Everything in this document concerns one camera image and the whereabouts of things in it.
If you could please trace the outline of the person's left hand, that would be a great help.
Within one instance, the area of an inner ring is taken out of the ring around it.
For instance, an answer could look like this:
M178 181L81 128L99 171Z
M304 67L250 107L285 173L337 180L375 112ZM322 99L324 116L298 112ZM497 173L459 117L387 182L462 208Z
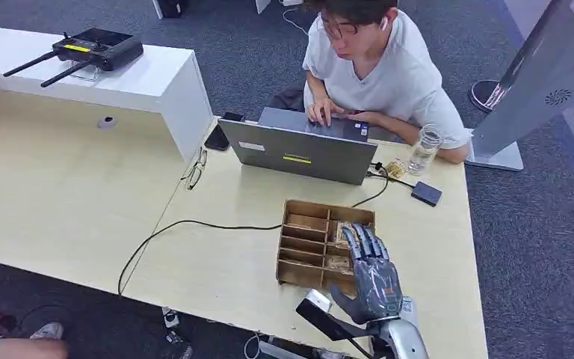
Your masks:
M349 120L355 120L360 122L369 123L372 126L380 126L384 116L378 112L374 111L345 111L342 114L345 118Z

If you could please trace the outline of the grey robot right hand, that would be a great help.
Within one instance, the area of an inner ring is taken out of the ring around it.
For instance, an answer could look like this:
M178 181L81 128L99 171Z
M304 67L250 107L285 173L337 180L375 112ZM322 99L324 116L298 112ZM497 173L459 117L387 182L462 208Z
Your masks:
M358 325L374 320L398 318L403 294L398 271L383 241L359 223L341 227L354 266L356 296L350 298L330 284L336 304Z

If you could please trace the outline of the person's right hand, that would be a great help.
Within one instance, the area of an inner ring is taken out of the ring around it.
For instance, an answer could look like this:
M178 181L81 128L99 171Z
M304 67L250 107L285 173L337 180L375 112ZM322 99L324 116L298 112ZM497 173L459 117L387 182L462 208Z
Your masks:
M328 97L314 99L313 103L306 107L309 122L325 126L331 126L334 115L344 115L345 112L345 109L339 107Z

